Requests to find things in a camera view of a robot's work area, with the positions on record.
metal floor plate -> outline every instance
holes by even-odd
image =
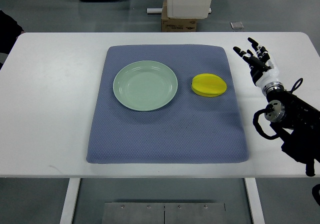
[[[224,203],[106,202],[102,224],[226,224]]]

ceramic plate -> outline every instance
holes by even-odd
[[[175,73],[152,60],[131,63],[121,69],[113,81],[118,101],[132,110],[148,112],[168,104],[178,89]]]

blue mat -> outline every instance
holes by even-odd
[[[170,67],[178,80],[175,97],[148,112],[123,106],[113,93],[116,74],[130,63],[151,60]],[[194,76],[213,73],[224,94],[202,97]],[[123,45],[109,48],[93,116],[89,163],[239,163],[249,158],[226,53],[210,45]]]

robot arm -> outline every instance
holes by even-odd
[[[306,175],[315,175],[314,160],[320,162],[320,111],[299,99],[293,92],[300,87],[300,78],[288,91],[278,80],[279,71],[272,56],[262,45],[248,38],[255,50],[256,56],[250,51],[234,47],[233,50],[248,63],[253,83],[261,88],[269,102],[265,109],[254,114],[253,125],[257,132],[268,140],[281,138],[281,149],[297,162],[306,164]],[[276,132],[269,136],[264,133],[259,116],[270,121],[270,127]]]

gray floor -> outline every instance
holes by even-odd
[[[146,9],[161,8],[162,3],[163,0],[0,0],[0,8],[26,32],[159,32],[160,15],[147,15]],[[211,8],[212,14],[198,21],[198,32],[232,32],[230,22],[241,21],[245,32],[306,33],[320,53],[320,0],[212,0]],[[5,59],[6,55],[1,54],[0,62]],[[201,189],[202,180],[196,181]],[[99,182],[101,180],[92,185],[98,187]],[[316,184],[320,184],[319,178],[258,179],[265,223],[319,223],[320,206],[311,196],[311,188]],[[39,192],[41,187],[48,191]],[[0,179],[0,223],[59,223],[63,202],[59,195],[52,196],[51,191],[63,194],[66,188],[63,179]],[[130,182],[123,184],[123,188],[130,190]],[[206,196],[205,191],[199,199]],[[17,195],[30,209],[19,207]],[[48,207],[54,209],[51,214],[44,211]],[[78,214],[76,221],[81,223]]]

